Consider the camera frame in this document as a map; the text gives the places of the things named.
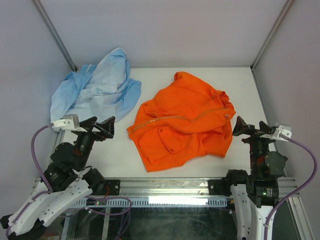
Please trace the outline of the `orange jacket pink lining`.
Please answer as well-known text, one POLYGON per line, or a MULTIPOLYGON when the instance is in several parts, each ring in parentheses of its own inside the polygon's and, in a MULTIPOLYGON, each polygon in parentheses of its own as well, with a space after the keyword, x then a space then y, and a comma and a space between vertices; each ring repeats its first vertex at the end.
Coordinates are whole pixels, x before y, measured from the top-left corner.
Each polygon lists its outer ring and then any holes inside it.
POLYGON ((127 132, 146 171, 164 171, 197 157, 224 158, 233 140, 235 114, 224 91, 180 71, 169 86, 141 104, 127 132))

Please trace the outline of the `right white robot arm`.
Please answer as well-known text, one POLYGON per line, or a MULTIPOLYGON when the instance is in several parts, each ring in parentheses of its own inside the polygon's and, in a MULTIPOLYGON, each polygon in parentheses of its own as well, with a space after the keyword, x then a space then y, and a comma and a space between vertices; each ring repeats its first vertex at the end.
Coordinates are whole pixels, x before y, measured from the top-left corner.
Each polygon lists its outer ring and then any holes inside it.
POLYGON ((270 240, 280 201, 278 179, 284 177, 286 156, 271 151, 269 145, 284 141, 281 135, 291 137, 291 128, 284 125, 268 126, 263 121, 259 128, 247 124, 238 116, 232 135, 246 135, 241 141, 249 144, 250 172, 229 170, 223 187, 233 197, 237 239, 270 240))

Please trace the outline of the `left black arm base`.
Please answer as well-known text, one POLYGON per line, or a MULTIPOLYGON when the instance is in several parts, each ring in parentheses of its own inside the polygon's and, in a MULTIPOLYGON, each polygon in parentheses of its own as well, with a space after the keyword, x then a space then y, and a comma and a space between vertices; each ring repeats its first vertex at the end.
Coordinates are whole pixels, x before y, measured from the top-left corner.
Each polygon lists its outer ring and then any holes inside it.
POLYGON ((119 179, 106 179, 97 168, 90 169, 82 178, 92 190, 92 196, 118 196, 120 194, 119 179))

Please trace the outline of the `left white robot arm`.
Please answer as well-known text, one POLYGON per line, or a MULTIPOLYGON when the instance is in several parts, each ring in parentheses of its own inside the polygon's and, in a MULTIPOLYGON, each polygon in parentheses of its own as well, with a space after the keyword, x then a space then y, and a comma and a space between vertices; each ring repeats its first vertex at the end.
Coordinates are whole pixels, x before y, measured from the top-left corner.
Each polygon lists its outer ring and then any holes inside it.
POLYGON ((65 115, 42 127, 70 131, 77 136, 74 143, 62 142, 50 156, 51 163, 42 170, 35 154, 36 132, 31 139, 31 155, 40 174, 35 190, 14 214, 0 219, 9 240, 37 240, 47 227, 72 204, 107 190, 106 180, 98 169, 87 166, 95 142, 112 139, 115 117, 102 122, 97 117, 79 121, 78 115, 65 115))

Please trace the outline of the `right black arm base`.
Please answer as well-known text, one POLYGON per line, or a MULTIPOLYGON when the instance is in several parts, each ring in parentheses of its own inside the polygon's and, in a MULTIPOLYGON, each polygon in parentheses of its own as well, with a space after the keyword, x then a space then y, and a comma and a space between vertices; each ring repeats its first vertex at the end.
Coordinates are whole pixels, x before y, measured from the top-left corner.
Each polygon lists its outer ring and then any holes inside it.
POLYGON ((245 170, 230 169, 225 177, 221 179, 208 180, 208 194, 222 195, 230 197, 232 195, 231 186, 245 185, 248 174, 245 170))

